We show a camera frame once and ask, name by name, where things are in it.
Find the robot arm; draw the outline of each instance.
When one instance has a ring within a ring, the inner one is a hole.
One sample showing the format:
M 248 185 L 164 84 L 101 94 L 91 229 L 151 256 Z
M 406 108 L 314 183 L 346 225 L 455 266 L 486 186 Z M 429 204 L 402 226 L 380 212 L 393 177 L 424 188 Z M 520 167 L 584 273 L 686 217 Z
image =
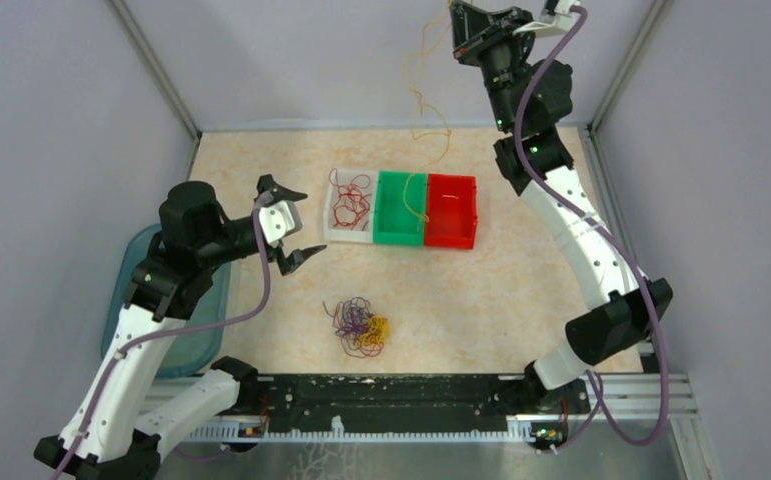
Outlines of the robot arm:
M 481 69 L 498 130 L 514 132 L 518 103 L 543 66 L 543 60 L 527 63 L 535 38 L 570 30 L 575 23 L 571 8 L 578 4 L 548 0 L 535 21 L 531 13 L 517 7 L 486 12 L 463 0 L 451 3 L 453 57 Z M 522 146 L 529 165 L 549 187 L 605 228 L 556 131 L 556 123 L 573 110 L 572 73 L 569 65 L 555 60 L 546 67 L 528 100 L 520 132 Z M 514 135 L 497 141 L 494 150 L 500 173 L 550 228 L 590 309 L 567 323 L 564 341 L 525 369 L 525 395 L 539 406 L 553 405 L 559 400 L 554 391 L 647 337 L 649 315 L 640 288 L 653 299 L 659 318 L 673 293 L 664 279 L 638 285 L 629 266 L 594 225 L 533 181 L 517 156 Z
M 138 417 L 175 338 L 170 333 L 187 325 L 217 268 L 258 253 L 259 233 L 268 260 L 283 275 L 325 248 L 295 250 L 286 257 L 282 240 L 302 228 L 294 202 L 306 195 L 282 187 L 270 175 L 261 177 L 257 187 L 259 200 L 266 199 L 258 215 L 238 220 L 226 216 L 206 183 L 171 189 L 159 208 L 161 231 L 132 274 L 100 370 L 71 421 L 59 435 L 41 439 L 35 458 L 53 468 L 63 463 L 76 478 L 152 478 L 170 451 L 203 422 L 256 402 L 258 372 L 224 358 L 185 392 Z M 135 344 L 142 337 L 147 340 Z

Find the beige table surface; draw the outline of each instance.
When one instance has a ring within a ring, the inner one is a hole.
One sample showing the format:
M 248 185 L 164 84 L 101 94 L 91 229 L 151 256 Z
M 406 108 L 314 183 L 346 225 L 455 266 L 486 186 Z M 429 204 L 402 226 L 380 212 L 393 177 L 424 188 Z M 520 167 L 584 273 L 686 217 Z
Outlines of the beige table surface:
M 594 201 L 582 147 L 561 129 Z M 522 372 L 563 338 L 564 324 L 586 311 L 573 272 L 538 216 L 500 176 L 494 129 L 455 129 L 443 160 L 426 171 L 477 179 L 478 228 L 472 251 L 332 243 L 297 272 L 271 266 L 270 302 L 258 317 L 227 328 L 221 355 L 271 373 Z M 286 252 L 324 243 L 323 206 L 333 167 L 417 171 L 444 138 L 412 140 L 406 130 L 205 134 L 192 178 L 217 190 L 231 218 L 249 214 L 258 177 L 306 192 L 302 232 Z M 262 294 L 255 257 L 233 266 L 227 317 Z M 321 305 L 363 296 L 390 319 L 392 334 L 375 358 L 347 356 Z M 598 370 L 641 371 L 631 349 Z

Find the white wall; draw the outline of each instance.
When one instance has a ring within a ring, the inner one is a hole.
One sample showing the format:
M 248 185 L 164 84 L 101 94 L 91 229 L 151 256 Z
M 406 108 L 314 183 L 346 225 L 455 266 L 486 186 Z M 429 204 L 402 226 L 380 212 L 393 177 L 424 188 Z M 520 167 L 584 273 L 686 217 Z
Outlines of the white wall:
M 538 12 L 543 0 L 477 0 Z M 575 110 L 590 121 L 652 0 L 587 2 L 593 13 L 560 60 L 575 71 Z M 144 32 L 206 131 L 406 126 L 414 96 L 403 58 L 444 0 L 132 0 Z M 431 30 L 430 39 L 437 32 Z M 554 40 L 539 41 L 531 59 Z M 482 74 L 452 58 L 452 36 L 427 61 L 428 102 L 456 125 L 493 125 Z M 437 117 L 428 121 L 438 125 Z
M 724 478 L 771 478 L 771 4 L 677 0 L 600 138 Z
M 0 479 L 46 478 L 123 251 L 190 140 L 105 2 L 0 1 Z

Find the yellow string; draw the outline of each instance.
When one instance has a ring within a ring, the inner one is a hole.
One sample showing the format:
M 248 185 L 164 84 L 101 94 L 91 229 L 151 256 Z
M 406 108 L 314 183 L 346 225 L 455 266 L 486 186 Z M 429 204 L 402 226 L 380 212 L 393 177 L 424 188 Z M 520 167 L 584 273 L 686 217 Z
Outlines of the yellow string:
M 361 347 L 371 347 L 374 345 L 383 346 L 391 329 L 388 325 L 388 319 L 374 315 L 367 321 L 367 332 L 359 335 L 358 345 Z
M 444 136 L 446 140 L 446 144 L 444 145 L 444 150 L 441 152 L 441 154 L 433 161 L 427 163 L 426 165 L 420 167 L 420 170 L 423 170 L 425 168 L 428 168 L 444 158 L 444 156 L 447 154 L 447 152 L 450 150 L 450 138 L 452 136 L 453 131 L 450 129 L 449 124 L 447 123 L 446 117 L 441 113 L 440 110 L 435 108 L 433 105 L 427 103 L 423 100 L 423 92 L 420 91 L 420 87 L 418 86 L 420 83 L 420 77 L 423 74 L 423 67 L 426 61 L 426 57 L 431 55 L 439 45 L 441 45 L 441 42 L 444 40 L 444 37 L 447 35 L 447 32 L 450 31 L 450 24 L 447 24 L 446 27 L 441 31 L 441 33 L 438 35 L 438 38 L 435 40 L 435 43 L 432 44 L 432 46 L 427 50 L 426 49 L 426 34 L 430 27 L 434 25 L 438 25 L 442 23 L 444 20 L 447 19 L 448 14 L 450 13 L 450 0 L 447 1 L 447 7 L 444 9 L 444 13 L 441 14 L 440 17 L 436 18 L 435 20 L 426 22 L 426 24 L 423 26 L 423 29 L 420 33 L 420 50 L 414 53 L 410 53 L 406 55 L 406 57 L 403 59 L 403 83 L 406 85 L 406 87 L 414 94 L 415 98 L 417 99 L 417 108 L 415 111 L 412 112 L 411 116 L 409 117 L 409 131 L 411 132 L 412 140 L 420 140 L 423 137 L 426 136 L 432 136 L 432 135 L 441 135 Z M 414 82 L 412 83 L 408 75 L 408 65 L 410 61 L 413 58 L 417 58 L 417 67 L 415 68 L 415 75 L 414 75 Z M 415 120 L 423 115 L 423 111 L 425 108 L 428 108 L 429 110 L 432 110 L 432 112 L 435 113 L 435 115 L 438 116 L 438 118 L 441 119 L 441 122 L 444 124 L 444 131 L 432 131 L 432 132 L 425 132 L 422 134 L 417 134 L 415 132 Z M 429 217 L 426 214 L 418 213 L 416 212 L 411 205 L 409 205 L 408 202 L 408 191 L 409 191 L 409 182 L 411 182 L 411 179 L 417 175 L 417 173 L 412 173 L 408 176 L 406 179 L 405 187 L 403 188 L 403 205 L 405 205 L 406 209 L 408 209 L 409 212 L 411 212 L 414 216 L 418 219 L 418 231 L 420 231 L 421 223 L 420 222 L 428 222 Z

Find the gray floor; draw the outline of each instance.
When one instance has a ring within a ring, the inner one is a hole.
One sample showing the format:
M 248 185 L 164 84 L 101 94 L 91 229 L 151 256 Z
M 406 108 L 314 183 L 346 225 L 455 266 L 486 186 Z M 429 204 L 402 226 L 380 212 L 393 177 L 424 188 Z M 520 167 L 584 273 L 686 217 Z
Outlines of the gray floor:
M 644 436 L 649 427 L 626 424 Z M 186 446 L 193 454 L 217 452 L 214 445 Z M 596 423 L 576 446 L 558 457 L 536 456 L 514 444 L 271 444 L 249 453 L 196 464 L 171 455 L 162 480 L 431 480 L 447 479 L 684 479 L 672 435 L 636 448 L 625 444 L 605 423 Z

